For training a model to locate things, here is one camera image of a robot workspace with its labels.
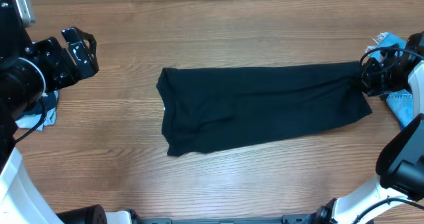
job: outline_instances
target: light blue fabric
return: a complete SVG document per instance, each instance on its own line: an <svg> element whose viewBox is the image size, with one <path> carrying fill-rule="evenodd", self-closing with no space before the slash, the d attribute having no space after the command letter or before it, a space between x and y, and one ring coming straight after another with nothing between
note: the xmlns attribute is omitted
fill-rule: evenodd
<svg viewBox="0 0 424 224"><path fill-rule="evenodd" d="M377 47L386 47L393 44L399 44L399 47L405 48L406 41L397 37L392 33L388 33L385 38L379 42ZM370 54L370 57L374 57L377 60L380 60L380 52L373 52ZM407 90L403 89L401 91L392 92L388 95L386 99L388 107L393 111L397 119L399 120L399 125L401 129L405 128L413 119L413 100L412 94Z"/></svg>

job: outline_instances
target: blue cloth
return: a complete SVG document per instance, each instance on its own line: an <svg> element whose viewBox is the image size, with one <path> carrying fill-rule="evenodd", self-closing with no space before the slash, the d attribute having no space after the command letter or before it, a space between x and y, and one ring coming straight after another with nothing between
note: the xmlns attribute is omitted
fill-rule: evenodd
<svg viewBox="0 0 424 224"><path fill-rule="evenodd" d="M375 40L377 48L391 46L393 44L399 44L399 47L405 48L406 41L397 37L392 33L384 33L379 36L384 36L382 39ZM374 57L377 60L380 60L380 51L373 52L370 54L370 57ZM388 107L395 114L399 120L399 125L401 129L405 128L413 119L413 100L412 94L407 90L403 89L401 91L392 92L388 94L386 98L386 103Z"/></svg>

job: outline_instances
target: white ring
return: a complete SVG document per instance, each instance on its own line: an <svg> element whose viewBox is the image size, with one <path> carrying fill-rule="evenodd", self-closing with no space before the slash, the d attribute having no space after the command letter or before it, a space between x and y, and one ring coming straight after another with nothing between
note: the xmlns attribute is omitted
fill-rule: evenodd
<svg viewBox="0 0 424 224"><path fill-rule="evenodd" d="M21 59L21 60L24 60L25 62L28 62L29 64L31 64L37 71L38 71L38 73L40 74L40 76L41 76L41 79L42 79L42 86L43 86L43 89L42 89L42 93L40 94L40 97L42 96L42 94L44 93L44 92L46 92L46 80L44 79L44 76L43 76L43 74L42 74L42 72L40 71L40 69L38 69L37 68L37 66L35 66L35 64L33 64L30 60L27 60L27 59L25 59L25 58L19 58L19 59Z"/></svg>

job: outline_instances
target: white arm segment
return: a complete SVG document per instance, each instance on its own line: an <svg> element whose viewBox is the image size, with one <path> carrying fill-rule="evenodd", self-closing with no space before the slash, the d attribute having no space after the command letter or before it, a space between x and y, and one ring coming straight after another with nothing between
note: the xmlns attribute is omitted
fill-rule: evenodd
<svg viewBox="0 0 424 224"><path fill-rule="evenodd" d="M16 147L0 174L0 223L63 224L31 182Z"/></svg>
<svg viewBox="0 0 424 224"><path fill-rule="evenodd" d="M339 198L334 204L332 218L338 221L339 224L351 224L356 217L358 217L367 208L379 201L387 200L387 197L407 199L406 195L396 190L391 188L382 188L380 186L380 177L375 175L351 194L346 197ZM393 201L390 205L381 205L365 215L364 218L360 220L359 224L365 224L369 220L372 220L383 212L399 204L402 203Z"/></svg>
<svg viewBox="0 0 424 224"><path fill-rule="evenodd" d="M418 63L408 76L413 98L413 116L424 113L424 61Z"/></svg>

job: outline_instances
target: cable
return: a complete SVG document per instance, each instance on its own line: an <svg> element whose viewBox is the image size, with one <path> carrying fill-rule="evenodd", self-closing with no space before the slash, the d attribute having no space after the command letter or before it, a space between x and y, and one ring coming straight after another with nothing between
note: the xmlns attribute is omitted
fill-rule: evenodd
<svg viewBox="0 0 424 224"><path fill-rule="evenodd" d="M46 117L47 117L46 104L43 102L42 99L39 99L38 102L40 102L40 104L42 106L42 112L41 112L40 120L37 122L37 124L35 124L35 126L33 128L31 128L29 131L27 131L23 136L19 137L15 141L16 143L18 143L19 141L22 141L23 139L25 139L27 136L29 136L33 131L35 131L37 128L39 128L39 126L46 121Z"/></svg>
<svg viewBox="0 0 424 224"><path fill-rule="evenodd" d="M412 52L412 51L410 51L410 50L408 50L408 49L404 49L404 48L395 48L395 47L381 47L381 48L375 48L375 49L372 49L372 50L369 50L369 51L367 51L361 58L360 58L360 60L359 60L359 64L362 66L362 63L364 62L364 59L368 56L368 55L370 55L371 53L373 53L373 52L377 52L377 51L383 51L383 50L391 50L391 51L398 51L398 52L406 52L406 53L408 53L408 54L410 54L410 55L414 55L414 56L416 56L416 57L418 57L418 58L420 58L421 60L424 60L424 56L421 56L421 55L419 55L418 53L416 53L416 52Z"/></svg>
<svg viewBox="0 0 424 224"><path fill-rule="evenodd" d="M396 198L396 197L388 197L387 198L387 200L384 200L384 201L379 201L378 203L375 203L374 205L372 205L371 207L369 207L369 208L367 208L364 212L362 212L354 221L353 221L353 223L352 224L357 224L357 223L359 223L359 221L363 218L363 217L365 217L365 215L366 214L368 214L370 211L372 211L372 210L374 210L374 209L376 209L377 207L380 207L381 205L384 205L384 204L388 204L388 205L390 205L390 202L392 202L392 201L398 201L398 202L402 202L402 203L406 203L406 204L408 204L408 205L411 205L411 206L413 206L413 207L416 207L416 208L419 208L419 209L421 209L421 210L423 210L424 211L424 206L422 206L422 205L419 205L419 204L417 204L417 203L415 203L415 202L413 202L413 201L408 201L408 200L404 200L404 199L401 199L401 198Z"/></svg>

